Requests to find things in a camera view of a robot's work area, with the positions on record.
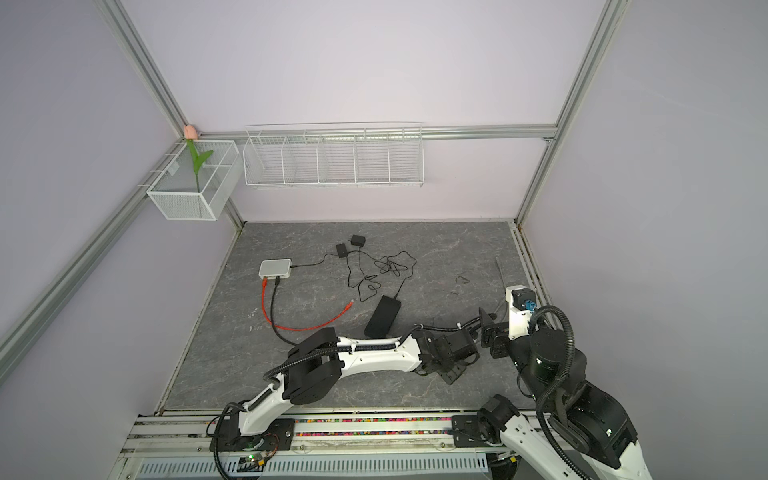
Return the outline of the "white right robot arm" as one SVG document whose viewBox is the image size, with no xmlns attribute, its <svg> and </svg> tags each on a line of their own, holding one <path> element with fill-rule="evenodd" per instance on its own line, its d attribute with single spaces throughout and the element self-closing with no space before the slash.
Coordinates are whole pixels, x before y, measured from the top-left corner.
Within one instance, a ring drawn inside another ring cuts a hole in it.
<svg viewBox="0 0 768 480">
<path fill-rule="evenodd" d="M 650 478 L 627 411 L 587 380 L 565 313 L 546 305 L 516 315 L 521 325 L 502 328 L 481 311 L 481 343 L 513 361 L 536 420 L 495 395 L 478 412 L 481 439 L 507 447 L 545 479 Z"/>
</svg>

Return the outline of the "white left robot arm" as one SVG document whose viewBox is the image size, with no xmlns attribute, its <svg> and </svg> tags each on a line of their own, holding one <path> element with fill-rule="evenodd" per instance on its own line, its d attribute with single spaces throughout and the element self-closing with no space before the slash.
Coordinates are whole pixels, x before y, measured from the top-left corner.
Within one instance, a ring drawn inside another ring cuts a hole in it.
<svg viewBox="0 0 768 480">
<path fill-rule="evenodd" d="M 323 399 L 341 379 L 386 371 L 435 373 L 451 385 L 478 358 L 473 334 L 465 328 L 416 328 L 384 339 L 353 339 L 323 328 L 263 375 L 267 385 L 258 395 L 223 408 L 209 433 L 209 450 L 221 454 L 286 449 L 292 429 L 279 427 L 278 418 L 294 406 Z"/>
</svg>

